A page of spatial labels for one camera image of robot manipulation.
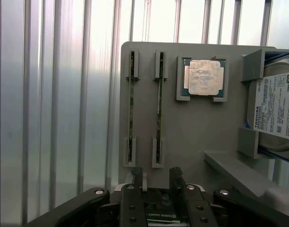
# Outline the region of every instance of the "white label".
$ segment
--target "white label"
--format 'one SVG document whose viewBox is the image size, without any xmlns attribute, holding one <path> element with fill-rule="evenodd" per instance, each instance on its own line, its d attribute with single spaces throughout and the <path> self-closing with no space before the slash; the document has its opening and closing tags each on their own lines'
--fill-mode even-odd
<svg viewBox="0 0 289 227">
<path fill-rule="evenodd" d="M 254 129 L 289 139 L 289 73 L 257 81 Z"/>
</svg>

